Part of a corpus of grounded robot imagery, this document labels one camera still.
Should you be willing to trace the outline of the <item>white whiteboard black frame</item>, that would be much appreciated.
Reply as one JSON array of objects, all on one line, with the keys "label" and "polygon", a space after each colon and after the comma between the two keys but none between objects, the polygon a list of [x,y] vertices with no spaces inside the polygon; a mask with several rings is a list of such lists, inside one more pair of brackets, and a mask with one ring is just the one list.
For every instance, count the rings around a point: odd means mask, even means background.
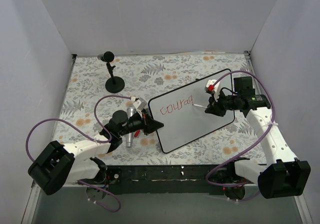
[{"label": "white whiteboard black frame", "polygon": [[228,72],[230,69],[224,69],[149,100],[153,119],[164,124],[156,132],[163,153],[172,152],[234,121],[234,111],[218,117],[195,106],[209,104],[210,94],[205,92],[207,81],[217,80]]}]

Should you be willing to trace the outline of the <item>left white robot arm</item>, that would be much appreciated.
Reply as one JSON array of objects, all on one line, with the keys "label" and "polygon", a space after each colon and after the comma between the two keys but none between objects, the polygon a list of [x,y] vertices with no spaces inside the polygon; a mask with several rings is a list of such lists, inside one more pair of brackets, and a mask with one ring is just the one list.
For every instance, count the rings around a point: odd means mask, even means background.
[{"label": "left white robot arm", "polygon": [[122,137],[127,134],[141,130],[148,135],[163,126],[163,123],[154,120],[146,110],[131,117],[128,117],[125,111],[118,110],[93,138],[67,144],[50,142],[27,172],[47,195],[56,193],[65,183],[80,180],[104,183],[108,176],[107,165],[98,159],[98,155],[117,149],[123,142]]}]

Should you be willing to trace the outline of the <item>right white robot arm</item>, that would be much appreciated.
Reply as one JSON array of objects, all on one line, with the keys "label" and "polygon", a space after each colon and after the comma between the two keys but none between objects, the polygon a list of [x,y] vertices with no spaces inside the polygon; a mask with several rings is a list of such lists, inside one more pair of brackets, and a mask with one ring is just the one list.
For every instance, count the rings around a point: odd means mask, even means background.
[{"label": "right white robot arm", "polygon": [[266,158],[266,165],[258,165],[240,154],[225,162],[206,176],[212,185],[237,187],[254,183],[266,199],[302,195],[311,167],[292,152],[284,140],[274,110],[265,95],[257,95],[251,77],[234,79],[234,92],[225,95],[217,80],[208,80],[205,91],[211,95],[205,113],[223,117],[228,110],[239,110],[258,137]]}]

